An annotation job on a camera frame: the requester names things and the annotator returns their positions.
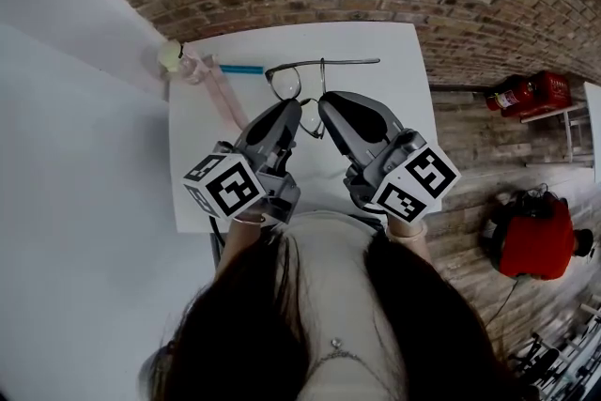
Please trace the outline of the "pink wrist bangle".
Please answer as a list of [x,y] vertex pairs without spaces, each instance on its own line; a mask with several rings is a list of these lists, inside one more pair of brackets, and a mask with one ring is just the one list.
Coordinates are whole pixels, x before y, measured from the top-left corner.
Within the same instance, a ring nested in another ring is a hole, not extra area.
[[426,234],[427,225],[424,222],[418,222],[415,225],[402,222],[388,223],[386,228],[386,235],[390,240],[405,244],[424,239]]

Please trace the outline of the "black metal stand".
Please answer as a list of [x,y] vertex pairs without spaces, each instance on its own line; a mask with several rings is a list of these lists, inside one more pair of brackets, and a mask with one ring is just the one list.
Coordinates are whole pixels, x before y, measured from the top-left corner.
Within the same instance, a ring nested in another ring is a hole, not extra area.
[[579,306],[583,322],[555,343],[533,333],[509,357],[541,401],[583,401],[601,381],[601,296]]

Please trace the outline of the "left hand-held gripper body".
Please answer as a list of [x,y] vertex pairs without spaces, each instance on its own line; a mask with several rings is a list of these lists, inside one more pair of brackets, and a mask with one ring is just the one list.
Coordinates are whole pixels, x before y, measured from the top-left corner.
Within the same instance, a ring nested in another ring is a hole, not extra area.
[[288,222],[301,189],[287,171],[292,156],[275,146],[268,153],[231,150],[218,144],[181,144],[181,222],[210,224],[229,222],[257,204],[267,215]]

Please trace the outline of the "person's left forearm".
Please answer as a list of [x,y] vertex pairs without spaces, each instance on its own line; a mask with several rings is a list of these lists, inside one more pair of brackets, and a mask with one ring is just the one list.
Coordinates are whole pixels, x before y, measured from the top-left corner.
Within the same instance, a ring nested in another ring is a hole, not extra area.
[[225,245],[221,255],[221,260],[216,268],[215,278],[218,278],[230,262],[246,248],[257,242],[261,235],[261,228],[253,225],[243,225],[233,223],[231,221],[229,230],[225,238]]

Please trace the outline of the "red fire extinguisher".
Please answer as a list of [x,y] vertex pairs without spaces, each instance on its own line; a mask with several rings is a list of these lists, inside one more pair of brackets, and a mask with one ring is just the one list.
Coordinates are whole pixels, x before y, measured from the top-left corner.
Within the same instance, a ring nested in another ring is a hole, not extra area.
[[534,84],[521,75],[507,77],[485,95],[485,104],[490,111],[504,110],[533,99]]

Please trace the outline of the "teal blue stick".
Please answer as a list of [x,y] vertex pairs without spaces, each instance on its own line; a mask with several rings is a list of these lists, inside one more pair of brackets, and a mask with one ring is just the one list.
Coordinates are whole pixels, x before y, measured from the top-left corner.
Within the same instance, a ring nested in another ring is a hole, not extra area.
[[223,73],[263,75],[264,69],[258,66],[239,66],[221,64],[220,69]]

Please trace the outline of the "thin metal-frame eyeglasses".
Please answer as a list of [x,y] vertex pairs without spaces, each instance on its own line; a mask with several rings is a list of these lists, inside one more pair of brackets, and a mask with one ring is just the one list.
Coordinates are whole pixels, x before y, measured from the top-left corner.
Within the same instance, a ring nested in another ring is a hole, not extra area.
[[[306,60],[285,63],[268,69],[264,75],[272,93],[278,100],[297,100],[302,110],[300,128],[315,139],[322,139],[325,127],[318,112],[318,101],[327,92],[327,66],[356,66],[375,65],[379,58],[344,59],[344,60]],[[317,67],[319,74],[319,89],[305,89],[301,72],[308,68]]]

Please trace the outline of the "person's right forearm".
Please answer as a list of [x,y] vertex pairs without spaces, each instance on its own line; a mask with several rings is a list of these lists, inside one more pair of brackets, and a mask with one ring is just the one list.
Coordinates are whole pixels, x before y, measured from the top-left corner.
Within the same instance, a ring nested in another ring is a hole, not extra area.
[[[408,224],[392,215],[388,215],[387,220],[387,225],[388,223],[392,224],[400,222]],[[395,251],[398,253],[398,263],[405,278],[424,280],[438,275],[428,250],[426,236],[424,239],[419,239],[418,241],[407,244],[395,242],[389,238],[388,240],[395,245],[399,245],[399,248],[395,248]]]

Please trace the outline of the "person's white top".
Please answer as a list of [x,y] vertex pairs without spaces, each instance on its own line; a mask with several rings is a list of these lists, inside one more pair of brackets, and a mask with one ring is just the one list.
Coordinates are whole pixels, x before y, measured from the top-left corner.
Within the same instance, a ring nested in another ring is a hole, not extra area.
[[298,215],[278,229],[300,271],[311,347],[298,401],[407,401],[405,366],[364,265],[374,229],[328,211]]

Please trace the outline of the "cream plush ball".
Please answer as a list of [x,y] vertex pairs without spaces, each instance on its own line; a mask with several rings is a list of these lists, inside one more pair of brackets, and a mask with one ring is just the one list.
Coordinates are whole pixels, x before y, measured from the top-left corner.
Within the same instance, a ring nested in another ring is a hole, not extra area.
[[157,62],[166,72],[178,72],[183,47],[177,40],[166,41],[157,52]]

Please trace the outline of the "white metal rack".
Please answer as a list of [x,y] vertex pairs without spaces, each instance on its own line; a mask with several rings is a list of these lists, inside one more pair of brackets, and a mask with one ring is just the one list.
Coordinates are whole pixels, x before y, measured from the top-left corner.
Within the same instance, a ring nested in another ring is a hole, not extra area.
[[527,167],[548,165],[574,164],[587,168],[593,167],[594,149],[591,147],[586,150],[583,144],[583,127],[591,126],[588,104],[586,102],[577,102],[569,107],[544,112],[533,116],[523,116],[520,118],[521,124],[528,124],[539,120],[557,118],[562,126],[566,150],[561,161],[542,161],[526,163]]

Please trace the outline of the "pale pink ribbon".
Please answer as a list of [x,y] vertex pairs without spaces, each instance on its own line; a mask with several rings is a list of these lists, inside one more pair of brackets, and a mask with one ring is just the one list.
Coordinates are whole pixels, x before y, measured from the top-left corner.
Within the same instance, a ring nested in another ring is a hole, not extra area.
[[[183,53],[193,56],[204,56],[191,43],[183,44]],[[201,85],[206,88],[212,103],[225,123],[235,126],[239,131],[243,131],[248,126],[248,117],[244,113],[233,87],[223,72],[216,78],[208,78]]]

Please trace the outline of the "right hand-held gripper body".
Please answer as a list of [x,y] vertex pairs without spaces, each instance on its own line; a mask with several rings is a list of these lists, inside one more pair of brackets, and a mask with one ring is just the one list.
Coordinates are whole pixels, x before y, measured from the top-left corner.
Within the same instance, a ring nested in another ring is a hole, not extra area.
[[438,145],[404,129],[367,164],[351,164],[344,183],[356,207],[416,224],[459,179]]

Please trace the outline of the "white side table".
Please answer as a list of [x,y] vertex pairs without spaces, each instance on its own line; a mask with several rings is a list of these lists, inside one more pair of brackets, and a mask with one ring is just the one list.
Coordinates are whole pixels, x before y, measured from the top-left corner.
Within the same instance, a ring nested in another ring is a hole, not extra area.
[[584,84],[593,141],[594,181],[601,184],[601,86],[589,82]]

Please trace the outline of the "red extinguisher box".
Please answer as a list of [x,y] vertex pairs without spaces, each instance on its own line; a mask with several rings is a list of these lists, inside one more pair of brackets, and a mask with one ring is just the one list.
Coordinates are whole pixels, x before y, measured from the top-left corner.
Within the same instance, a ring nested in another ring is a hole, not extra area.
[[530,117],[570,107],[572,95],[567,79],[550,71],[523,77],[518,83],[524,94],[519,102],[501,110],[503,117]]

